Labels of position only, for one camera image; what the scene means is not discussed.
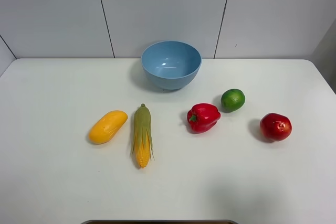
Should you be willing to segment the red apple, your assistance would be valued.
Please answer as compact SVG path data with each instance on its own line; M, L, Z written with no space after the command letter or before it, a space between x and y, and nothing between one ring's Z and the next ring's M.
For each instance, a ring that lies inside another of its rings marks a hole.
M266 139L272 142L280 142L291 134L292 125L286 116L269 113L261 119L260 130Z

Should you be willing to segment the corn cob with husk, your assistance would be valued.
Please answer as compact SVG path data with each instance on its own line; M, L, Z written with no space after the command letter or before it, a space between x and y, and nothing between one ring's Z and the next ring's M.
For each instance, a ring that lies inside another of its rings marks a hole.
M133 116L132 155L138 168L145 168L153 157L151 113L142 103Z

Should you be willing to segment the yellow mango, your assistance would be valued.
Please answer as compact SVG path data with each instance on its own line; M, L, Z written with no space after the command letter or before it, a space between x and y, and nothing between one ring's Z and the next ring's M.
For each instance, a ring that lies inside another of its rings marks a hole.
M120 110L105 114L90 130L89 140L93 144L109 142L127 121L128 115Z

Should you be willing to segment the red bell pepper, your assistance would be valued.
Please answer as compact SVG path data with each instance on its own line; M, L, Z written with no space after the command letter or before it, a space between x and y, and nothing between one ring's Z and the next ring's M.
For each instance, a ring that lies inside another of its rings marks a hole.
M218 108L209 103L194 105L187 113L187 121L195 133L204 133L210 130L221 118Z

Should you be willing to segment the blue plastic bowl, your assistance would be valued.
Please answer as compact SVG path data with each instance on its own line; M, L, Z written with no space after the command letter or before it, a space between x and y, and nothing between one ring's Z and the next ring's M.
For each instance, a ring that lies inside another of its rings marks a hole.
M178 90L188 85L197 75L201 64L200 53L180 41L157 42L141 56L146 77L165 90Z

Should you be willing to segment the green lime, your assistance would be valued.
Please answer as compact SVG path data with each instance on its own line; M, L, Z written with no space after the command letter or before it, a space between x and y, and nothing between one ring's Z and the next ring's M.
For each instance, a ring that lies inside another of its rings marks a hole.
M225 112L234 112L245 103L245 95L240 89L229 89L222 94L220 99Z

